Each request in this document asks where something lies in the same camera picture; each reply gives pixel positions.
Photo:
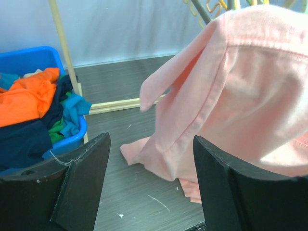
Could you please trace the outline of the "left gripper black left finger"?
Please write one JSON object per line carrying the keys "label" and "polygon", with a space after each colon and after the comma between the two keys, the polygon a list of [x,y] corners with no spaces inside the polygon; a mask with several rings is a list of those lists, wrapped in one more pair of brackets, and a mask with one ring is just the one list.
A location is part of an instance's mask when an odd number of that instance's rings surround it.
{"label": "left gripper black left finger", "polygon": [[110,135],[103,133],[76,150],[1,177],[1,230],[93,230],[110,147]]}

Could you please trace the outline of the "pink t shirt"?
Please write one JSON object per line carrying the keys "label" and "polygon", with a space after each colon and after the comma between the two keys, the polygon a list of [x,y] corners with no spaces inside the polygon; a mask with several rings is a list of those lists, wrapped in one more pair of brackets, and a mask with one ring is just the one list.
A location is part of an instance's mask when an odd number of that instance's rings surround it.
{"label": "pink t shirt", "polygon": [[308,16],[274,5],[228,11],[151,74],[140,110],[155,131],[124,144],[129,165],[179,179],[201,201],[193,138],[265,170],[308,173]]}

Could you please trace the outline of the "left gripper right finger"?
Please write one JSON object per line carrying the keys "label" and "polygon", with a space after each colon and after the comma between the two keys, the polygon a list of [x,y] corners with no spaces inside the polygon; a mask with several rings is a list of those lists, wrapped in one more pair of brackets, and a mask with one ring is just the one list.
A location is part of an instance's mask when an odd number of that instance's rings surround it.
{"label": "left gripper right finger", "polygon": [[305,231],[308,178],[258,168],[195,136],[193,155],[208,231]]}

